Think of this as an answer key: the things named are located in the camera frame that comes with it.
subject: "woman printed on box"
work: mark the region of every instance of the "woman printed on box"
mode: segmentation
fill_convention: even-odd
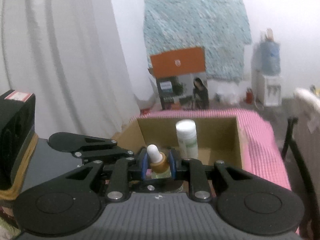
[[[202,83],[200,78],[195,78],[193,80],[193,96],[195,98],[196,109],[209,109],[209,96],[208,89]]]

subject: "open cardboard box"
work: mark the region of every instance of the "open cardboard box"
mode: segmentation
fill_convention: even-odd
[[[131,122],[122,133],[113,136],[122,148],[135,154],[142,146],[155,144],[159,149],[174,147],[179,150],[175,124],[182,118],[141,118]],[[213,165],[223,160],[244,168],[242,140],[236,117],[193,118],[196,122],[199,160]]]

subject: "gray floor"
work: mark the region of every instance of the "gray floor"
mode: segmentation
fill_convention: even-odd
[[[210,108],[211,109],[221,109],[225,108],[219,103],[211,102]],[[265,107],[264,110],[258,110],[254,105],[248,105],[246,103],[241,103],[240,108],[245,108],[248,110],[254,110],[266,121],[270,122],[272,125],[276,143],[281,150],[284,143],[284,138],[287,130],[287,118],[289,116],[294,116],[296,113],[294,112],[294,102],[293,99],[283,99],[282,105],[278,107]],[[307,223],[310,219],[310,202],[308,195],[306,193],[302,177],[299,173],[298,166],[295,162],[295,159],[292,155],[291,150],[288,150],[286,159],[285,159],[285,166],[288,172],[289,181],[292,187],[292,190],[297,193],[304,202],[305,205],[305,216],[300,225],[300,234],[302,237],[307,238]]]

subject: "curtain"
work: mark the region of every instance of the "curtain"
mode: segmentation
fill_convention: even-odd
[[[0,2],[0,93],[35,93],[40,137],[110,138],[139,114],[110,0]]]

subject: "pink tablecloth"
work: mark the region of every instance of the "pink tablecloth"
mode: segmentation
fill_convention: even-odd
[[[273,129],[256,112],[245,109],[203,110],[203,111],[160,111],[140,118],[201,118],[236,116],[239,126],[248,140],[245,157],[251,162],[251,173],[291,189],[288,175],[275,142]]]

